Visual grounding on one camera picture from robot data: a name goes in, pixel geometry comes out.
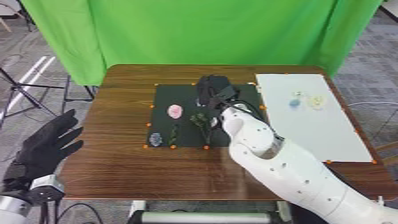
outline white board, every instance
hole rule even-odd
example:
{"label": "white board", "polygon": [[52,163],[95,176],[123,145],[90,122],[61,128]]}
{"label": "white board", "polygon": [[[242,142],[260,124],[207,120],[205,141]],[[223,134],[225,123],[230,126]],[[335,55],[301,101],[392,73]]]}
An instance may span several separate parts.
{"label": "white board", "polygon": [[372,162],[324,76],[260,74],[257,77],[278,134],[313,152],[321,161]]}

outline robotic hand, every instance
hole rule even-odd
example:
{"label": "robotic hand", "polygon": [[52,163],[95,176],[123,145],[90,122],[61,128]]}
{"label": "robotic hand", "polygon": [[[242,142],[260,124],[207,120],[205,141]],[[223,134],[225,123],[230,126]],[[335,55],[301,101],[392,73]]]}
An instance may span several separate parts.
{"label": "robotic hand", "polygon": [[70,144],[82,133],[75,110],[68,111],[43,126],[24,142],[24,148],[8,168],[0,192],[2,223],[26,223],[33,205],[61,200],[63,184],[54,175],[66,157],[79,151],[84,141]]}
{"label": "robotic hand", "polygon": [[331,224],[398,224],[398,211],[379,205],[342,182],[310,151],[255,118],[232,90],[226,77],[203,77],[200,102],[223,110],[232,158],[262,184]]}

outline metal stand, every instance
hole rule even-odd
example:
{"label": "metal stand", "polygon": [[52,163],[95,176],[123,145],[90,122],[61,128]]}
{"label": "metal stand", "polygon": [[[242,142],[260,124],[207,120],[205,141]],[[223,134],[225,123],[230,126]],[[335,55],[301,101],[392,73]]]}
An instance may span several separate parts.
{"label": "metal stand", "polygon": [[[10,94],[10,99],[8,99],[8,103],[6,103],[6,107],[4,107],[4,112],[2,112],[2,115],[0,115],[0,130],[2,130],[6,118],[13,117],[15,115],[18,115],[20,113],[27,112],[29,110],[33,110],[36,108],[42,109],[47,113],[50,113],[58,117],[58,114],[52,112],[52,110],[49,109],[49,107],[45,106],[45,104],[42,103],[42,101],[45,99],[49,90],[50,89],[65,89],[65,87],[47,86],[47,85],[31,85],[31,84],[18,83],[15,81],[15,79],[11,78],[8,72],[4,71],[2,68],[0,68],[0,74],[4,76],[4,80],[11,84],[11,94]],[[45,91],[45,94],[43,94],[40,100],[34,98],[34,96],[31,95],[31,93],[26,91],[26,89],[24,89],[26,86],[31,86],[31,87],[36,87],[36,88],[47,88],[47,91]],[[10,114],[10,105],[11,105],[11,102],[13,102],[13,97],[15,97],[17,92],[27,98],[29,102],[33,103],[33,107],[29,107],[27,109],[20,110],[13,114]]]}
{"label": "metal stand", "polygon": [[84,102],[93,102],[95,101],[95,98],[97,98],[97,87],[90,87],[90,86],[84,86],[86,88],[86,91],[88,91],[88,94],[90,94],[90,97],[88,99],[74,99],[74,98],[68,98],[68,95],[70,95],[70,85],[72,85],[72,76],[68,75],[68,78],[66,78],[66,91],[65,91],[65,102],[63,102],[63,109],[61,109],[61,113],[65,114],[66,112],[66,103],[68,102],[74,102],[74,101],[84,101]]}
{"label": "metal stand", "polygon": [[36,23],[34,23],[34,19],[33,19],[33,16],[31,16],[31,14],[29,14],[27,8],[26,8],[26,6],[24,6],[24,4],[22,4],[22,0],[17,0],[17,1],[18,1],[18,3],[20,3],[20,6],[22,6],[22,15],[24,15],[24,17],[26,17],[26,22],[27,22],[29,32],[33,32],[31,24],[36,25]]}

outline green backdrop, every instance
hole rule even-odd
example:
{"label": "green backdrop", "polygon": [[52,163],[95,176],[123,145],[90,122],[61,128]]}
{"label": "green backdrop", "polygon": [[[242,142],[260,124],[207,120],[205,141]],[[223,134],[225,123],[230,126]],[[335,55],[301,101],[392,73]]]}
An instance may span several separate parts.
{"label": "green backdrop", "polygon": [[24,0],[81,85],[114,64],[299,64],[336,73],[381,0]]}

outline gloved hand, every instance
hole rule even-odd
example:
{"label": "gloved hand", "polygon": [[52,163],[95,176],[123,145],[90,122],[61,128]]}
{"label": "gloved hand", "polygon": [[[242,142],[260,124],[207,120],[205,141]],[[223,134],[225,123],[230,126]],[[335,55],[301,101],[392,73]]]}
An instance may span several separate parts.
{"label": "gloved hand", "polygon": [[77,124],[75,110],[70,110],[26,140],[4,176],[4,192],[27,191],[34,179],[54,174],[61,161],[82,148],[82,140],[70,144],[84,130],[70,132]]}
{"label": "gloved hand", "polygon": [[203,76],[196,88],[198,103],[210,109],[221,109],[223,102],[239,99],[241,91],[233,87],[226,76]]}

